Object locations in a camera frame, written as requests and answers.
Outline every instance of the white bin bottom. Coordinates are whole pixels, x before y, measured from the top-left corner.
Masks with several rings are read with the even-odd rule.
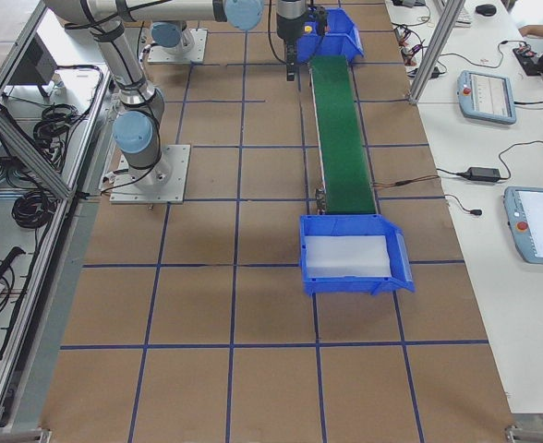
[[[307,235],[305,245],[311,278],[392,276],[384,235]]]

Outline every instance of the blue plastic tray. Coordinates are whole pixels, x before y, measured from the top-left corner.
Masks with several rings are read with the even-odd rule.
[[[391,277],[318,277],[308,276],[305,237],[310,235],[384,235],[391,261]],[[372,293],[406,289],[414,292],[409,258],[401,228],[379,214],[371,215],[304,215],[300,217],[300,268],[305,292]]]
[[[364,56],[362,42],[356,24],[341,8],[327,8],[329,32],[322,42],[316,32],[316,24],[307,22],[312,32],[303,35],[297,42],[298,63],[305,63],[313,55],[345,55],[351,62],[356,55]]]

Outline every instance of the computer mouse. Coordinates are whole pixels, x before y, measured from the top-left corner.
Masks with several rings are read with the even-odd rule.
[[[486,3],[485,5],[479,5],[475,8],[475,12],[481,16],[491,17],[494,16],[497,12],[497,7],[491,3]]]

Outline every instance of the brown tile floor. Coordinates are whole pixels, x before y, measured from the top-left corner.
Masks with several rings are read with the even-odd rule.
[[[343,3],[367,46],[352,78],[375,181],[434,174],[386,8]],[[193,145],[187,201],[102,202],[43,413],[53,441],[504,441],[512,417],[439,182],[378,193],[415,293],[304,295],[297,220],[321,181],[308,73],[285,83],[264,25],[209,28],[225,32],[207,65],[149,68],[163,140]]]

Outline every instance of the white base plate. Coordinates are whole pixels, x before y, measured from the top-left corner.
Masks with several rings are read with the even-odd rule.
[[[168,65],[188,65],[190,63],[204,63],[204,54],[206,53],[206,38],[208,30],[189,30],[194,37],[194,47],[185,54],[169,54],[162,46],[153,46],[149,53],[148,62],[150,65],[168,64]]]
[[[156,186],[154,192],[140,189],[136,185],[126,185],[114,189],[109,200],[112,203],[143,204],[143,203],[183,203],[186,192],[187,167],[189,166],[189,145],[166,145],[163,147],[163,157],[171,165],[171,178],[164,185]],[[122,156],[118,169],[127,169],[127,161]],[[118,175],[114,186],[125,185],[132,179],[128,174]]]

